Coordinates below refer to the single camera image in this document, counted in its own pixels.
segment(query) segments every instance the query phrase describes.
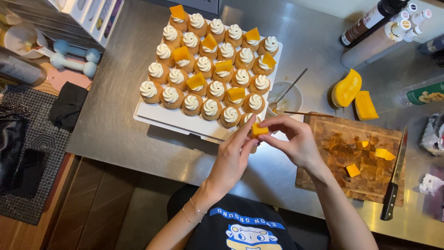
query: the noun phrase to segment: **dumbbell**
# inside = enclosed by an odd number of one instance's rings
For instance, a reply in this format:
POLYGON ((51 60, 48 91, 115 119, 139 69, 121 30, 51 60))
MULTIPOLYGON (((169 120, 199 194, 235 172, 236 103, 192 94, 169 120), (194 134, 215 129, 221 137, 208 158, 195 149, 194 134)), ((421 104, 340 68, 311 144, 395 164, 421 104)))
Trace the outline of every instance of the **dumbbell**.
POLYGON ((61 53, 54 53, 50 58, 49 61, 51 62, 51 65, 56 69, 63 69, 63 68, 70 68, 73 70, 81 71, 85 74, 85 76, 92 78, 95 74, 95 71, 97 69, 97 65, 93 62, 87 62, 85 64, 69 61, 65 58, 64 55, 61 53))
POLYGON ((58 52, 64 56, 68 53, 76 56, 85 57, 87 61, 97 64, 100 61, 100 53, 95 48, 90 48, 88 50, 74 47, 69 45, 69 43, 63 39, 58 39, 54 42, 53 48, 55 52, 58 52))

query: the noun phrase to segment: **white tray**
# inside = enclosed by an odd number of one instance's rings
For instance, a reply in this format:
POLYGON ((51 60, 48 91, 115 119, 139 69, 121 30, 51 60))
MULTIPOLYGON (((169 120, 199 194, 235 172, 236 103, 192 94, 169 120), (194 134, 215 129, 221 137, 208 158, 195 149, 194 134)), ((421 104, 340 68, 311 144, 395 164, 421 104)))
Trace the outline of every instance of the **white tray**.
MULTIPOLYGON (((279 65, 279 59, 281 58, 281 53, 282 53, 282 49, 283 49, 283 45, 282 43, 278 42, 279 44, 279 51, 277 52, 276 56, 274 57, 274 59, 276 60, 276 65, 275 65, 275 69, 274 72, 268 76, 268 79, 270 80, 270 90, 273 88, 273 83, 274 83, 274 79, 276 76, 276 72, 278 70, 278 65, 279 65)), ((194 56, 196 59, 198 59, 200 57, 200 55, 196 55, 194 56)), ((255 73, 250 70, 249 71, 251 76, 254 76, 255 73)), ((190 73, 188 74, 190 77, 192 77, 194 75, 194 73, 190 73)), ((213 80, 212 78, 207 79, 206 80, 209 83, 211 83, 213 80)), ((165 85, 163 85, 163 87, 169 87, 170 85, 167 83, 165 85)), ((228 83, 227 84, 227 88, 230 89, 231 85, 228 83)), ((246 88, 246 92, 247 94, 250 93, 250 91, 248 90, 248 88, 246 88)), ((268 101, 267 101, 267 97, 268 97, 268 93, 269 91, 262 95, 262 97, 265 100, 265 107, 268 106, 268 101)), ((222 102, 220 102, 222 105, 222 108, 225 108, 225 104, 222 102)), ((242 108, 239 109, 241 111, 241 114, 245 114, 245 112, 243 111, 242 108)), ((265 118, 265 113, 267 111, 267 108, 265 108, 262 113, 260 113, 258 116, 260 117, 261 120, 263 120, 265 118)), ((185 115, 185 113, 182 111, 182 109, 175 109, 175 110, 170 110, 170 109, 166 109, 163 107, 162 104, 147 104, 143 101, 142 98, 139 99, 139 103, 136 106, 136 110, 134 111, 134 119, 138 120, 138 121, 143 121, 158 127, 162 127, 162 128, 166 128, 169 130, 173 130, 176 132, 180 132, 183 134, 194 134, 197 136, 200 136, 202 139, 207 140, 207 141, 212 141, 215 143, 222 143, 224 142, 226 139, 228 139, 237 129, 237 127, 234 128, 230 128, 230 129, 226 129, 221 122, 218 121, 207 121, 205 119, 202 118, 202 115, 199 116, 187 116, 185 115)))

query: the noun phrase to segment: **stainless steel countertop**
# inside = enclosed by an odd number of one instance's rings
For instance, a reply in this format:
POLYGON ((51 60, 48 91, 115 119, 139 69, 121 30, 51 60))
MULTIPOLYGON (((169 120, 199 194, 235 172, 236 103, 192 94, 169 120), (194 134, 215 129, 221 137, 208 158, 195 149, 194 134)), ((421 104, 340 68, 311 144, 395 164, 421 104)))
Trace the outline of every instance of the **stainless steel countertop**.
MULTIPOLYGON (((133 113, 139 86, 155 61, 155 49, 168 22, 162 0, 126 0, 67 151, 161 177, 199 185, 209 174, 218 145, 136 121, 133 113)), ((200 12, 185 8, 188 13, 200 12)), ((202 13, 207 19, 215 15, 202 13)), ((334 110, 327 96, 347 72, 339 62, 339 35, 351 23, 312 9, 276 0, 224 0, 220 18, 243 30, 256 26, 262 36, 276 36, 285 45, 276 82, 295 79, 308 67, 298 86, 304 94, 302 112, 316 111, 354 119, 352 107, 334 110)), ((419 147, 427 117, 440 104, 394 109, 390 100, 402 86, 444 73, 420 55, 412 43, 371 65, 358 67, 362 90, 369 90, 380 118, 370 123, 400 130, 409 126, 404 207, 394 219, 379 219, 382 204, 350 199, 369 228, 377 233, 444 247, 443 195, 418 193, 425 173, 444 177, 444 161, 419 147)), ((267 144, 250 156, 249 167, 231 194, 323 218, 315 192, 295 187, 296 169, 287 157, 267 144)))

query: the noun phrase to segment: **cream puff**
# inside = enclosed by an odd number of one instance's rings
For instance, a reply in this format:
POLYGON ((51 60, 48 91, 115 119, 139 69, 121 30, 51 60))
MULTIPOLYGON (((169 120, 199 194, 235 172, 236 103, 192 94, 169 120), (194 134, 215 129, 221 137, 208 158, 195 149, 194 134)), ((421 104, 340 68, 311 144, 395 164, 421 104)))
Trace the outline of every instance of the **cream puff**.
POLYGON ((196 94, 200 97, 205 96, 206 89, 208 88, 208 83, 205 81, 204 85, 191 89, 188 85, 186 86, 188 93, 196 94))
POLYGON ((202 41, 200 38, 193 32, 183 34, 182 46, 186 46, 192 55, 197 55, 197 53, 199 53, 201 43, 202 41))
POLYGON ((208 57, 211 60, 214 60, 218 57, 219 46, 215 46, 213 49, 205 47, 203 44, 200 44, 199 54, 201 57, 208 57))
POLYGON ((270 79, 264 75, 255 75, 251 79, 251 84, 248 89, 251 93, 263 95, 270 90, 270 79))
POLYGON ((223 101, 226 95, 226 84, 221 81, 214 81, 210 83, 209 88, 206 90, 206 96, 208 98, 216 99, 218 101, 223 101))
POLYGON ((179 48, 182 46, 182 38, 182 32, 175 29, 173 26, 168 25, 163 28, 163 42, 166 45, 170 45, 173 48, 179 48))
POLYGON ((213 76, 214 72, 213 60, 210 60, 206 56, 199 57, 194 64, 194 72, 196 74, 202 72, 202 75, 205 79, 210 79, 213 76))
POLYGON ((164 63, 151 63, 148 67, 148 74, 151 81, 156 81, 159 84, 165 84, 168 82, 168 75, 170 74, 170 68, 164 63))
POLYGON ((261 95, 251 93, 245 97, 244 110, 246 113, 260 114, 265 108, 265 100, 261 95))
MULTIPOLYGON (((249 119, 250 117, 253 115, 253 113, 245 113, 241 116, 241 120, 239 122, 239 126, 242 127, 249 119)), ((259 116, 256 116, 256 122, 259 123, 261 122, 261 119, 259 118, 259 116)))
POLYGON ((180 60, 176 62, 176 68, 183 69, 186 73, 192 73, 194 71, 194 64, 196 62, 196 59, 194 56, 190 53, 190 59, 189 60, 180 60))
POLYGON ((178 109, 182 106, 185 96, 183 92, 175 87, 166 87, 160 95, 160 101, 167 109, 178 109))
POLYGON ((253 68, 256 57, 250 48, 242 48, 236 55, 236 68, 250 70, 253 68))
POLYGON ((206 28, 206 34, 213 35, 216 42, 222 43, 225 39, 225 26, 220 19, 213 19, 213 21, 206 28))
POLYGON ((188 94, 182 104, 183 112, 188 116, 197 116, 203 105, 202 97, 196 94, 188 94))
POLYGON ((234 48, 242 45, 242 40, 244 39, 244 32, 242 32, 239 25, 231 25, 227 31, 225 31, 225 42, 230 43, 234 48))
POLYGON ((188 23, 188 31, 193 32, 198 37, 204 37, 206 34, 206 28, 208 24, 199 13, 195 13, 190 16, 190 22, 188 23))
POLYGON ((233 106, 225 107, 221 113, 221 123, 226 128, 232 128, 239 124, 241 112, 233 106))
POLYGON ((213 79, 215 81, 223 81, 223 82, 229 83, 229 82, 231 82, 233 75, 234 75, 234 68, 233 67, 231 67, 230 71, 217 72, 215 69, 214 73, 213 73, 213 79))
POLYGON ((244 104, 245 98, 241 98, 241 99, 237 99, 237 100, 232 101, 230 99, 230 95, 226 94, 225 98, 223 100, 224 100, 225 106, 234 106, 236 108, 240 108, 244 104))
POLYGON ((234 60, 236 59, 236 50, 233 48, 231 44, 222 44, 219 48, 218 52, 218 60, 225 61, 231 60, 234 64, 234 60))
POLYGON ((168 67, 173 67, 176 63, 173 56, 174 47, 166 44, 159 44, 156 50, 156 59, 168 67))
POLYGON ((279 51, 279 44, 274 36, 269 36, 267 38, 262 39, 258 53, 259 55, 265 55, 267 52, 270 53, 272 57, 274 57, 279 51))
POLYGON ((162 86, 156 81, 144 81, 140 85, 140 95, 146 103, 159 103, 162 86))
POLYGON ((257 75, 269 76, 269 75, 271 75, 271 73, 273 73, 275 65, 273 65, 273 67, 270 69, 270 67, 268 67, 268 65, 266 65, 265 63, 262 62, 263 59, 264 59, 264 55, 256 58, 256 61, 254 62, 254 65, 253 65, 253 72, 257 75))
POLYGON ((251 82, 251 75, 246 69, 238 69, 234 72, 231 86, 238 88, 248 88, 251 82))
POLYGON ((185 91, 186 81, 189 78, 190 77, 183 69, 171 69, 170 74, 168 74, 168 83, 170 84, 170 87, 185 91))
POLYGON ((200 110, 202 117, 208 121, 219 119, 222 113, 222 105, 218 100, 207 99, 200 110))
POLYGON ((247 40, 244 36, 242 39, 242 48, 249 48, 254 53, 259 49, 260 40, 247 40))
POLYGON ((171 13, 173 13, 172 8, 178 8, 179 11, 182 15, 185 16, 185 19, 181 19, 181 18, 177 18, 177 17, 173 17, 173 14, 170 15, 170 25, 172 25, 174 28, 180 30, 180 32, 184 33, 188 30, 188 23, 190 22, 190 15, 188 15, 188 13, 186 13, 183 10, 183 6, 182 5, 178 5, 178 6, 174 6, 171 7, 171 13))

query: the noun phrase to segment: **end grain cutting board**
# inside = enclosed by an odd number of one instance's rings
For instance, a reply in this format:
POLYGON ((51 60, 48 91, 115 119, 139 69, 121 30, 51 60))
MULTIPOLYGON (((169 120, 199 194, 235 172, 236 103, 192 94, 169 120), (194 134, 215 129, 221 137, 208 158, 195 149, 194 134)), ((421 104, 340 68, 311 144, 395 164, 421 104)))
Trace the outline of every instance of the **end grain cutting board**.
MULTIPOLYGON (((339 117, 305 116, 313 131, 322 160, 331 170, 347 197, 383 203, 387 186, 392 177, 396 159, 386 161, 375 157, 375 149, 383 148, 398 154, 402 132, 384 129, 358 121, 339 117), (356 141, 369 141, 364 149, 356 147, 356 141), (345 167, 356 164, 360 175, 350 178, 345 167)), ((396 206, 404 203, 403 167, 396 206)), ((314 184, 302 168, 297 169, 296 185, 314 190, 314 184)))

